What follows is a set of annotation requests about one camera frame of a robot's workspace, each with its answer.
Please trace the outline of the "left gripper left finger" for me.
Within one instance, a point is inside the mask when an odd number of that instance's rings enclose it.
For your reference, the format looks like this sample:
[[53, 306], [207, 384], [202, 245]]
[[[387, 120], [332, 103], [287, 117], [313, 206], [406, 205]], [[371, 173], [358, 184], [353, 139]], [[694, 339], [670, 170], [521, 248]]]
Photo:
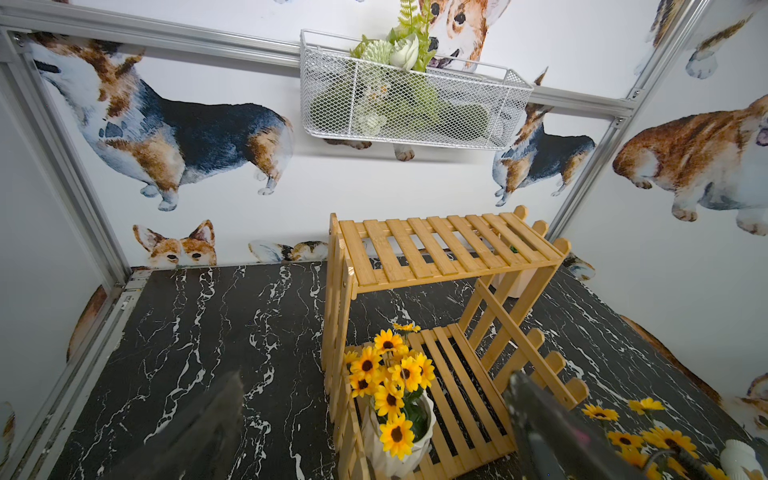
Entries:
[[106, 479], [226, 479], [243, 427], [238, 371], [220, 376]]

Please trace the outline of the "sunflower pot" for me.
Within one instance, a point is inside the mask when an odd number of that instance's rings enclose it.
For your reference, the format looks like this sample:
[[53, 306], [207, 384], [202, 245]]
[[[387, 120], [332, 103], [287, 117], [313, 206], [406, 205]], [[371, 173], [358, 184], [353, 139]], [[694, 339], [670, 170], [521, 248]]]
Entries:
[[433, 361], [411, 346], [415, 323], [381, 330], [373, 340], [344, 353], [354, 397], [365, 407], [362, 434], [373, 471], [404, 479], [427, 456], [436, 425], [428, 390], [436, 381]]
[[631, 432], [618, 428], [620, 413], [602, 405], [587, 404], [581, 413], [602, 429], [610, 447], [647, 479], [765, 479], [767, 471], [755, 452], [744, 443], [734, 443], [717, 464], [706, 461], [693, 439], [680, 430], [657, 422], [653, 415], [666, 405], [652, 397], [629, 400], [630, 411], [645, 419], [647, 427]]

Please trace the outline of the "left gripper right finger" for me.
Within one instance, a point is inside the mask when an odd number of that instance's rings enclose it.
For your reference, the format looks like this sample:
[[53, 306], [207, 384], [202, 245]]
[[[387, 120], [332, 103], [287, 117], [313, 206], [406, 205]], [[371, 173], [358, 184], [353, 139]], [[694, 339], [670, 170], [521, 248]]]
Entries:
[[589, 425], [515, 372], [502, 398], [526, 479], [642, 479]]

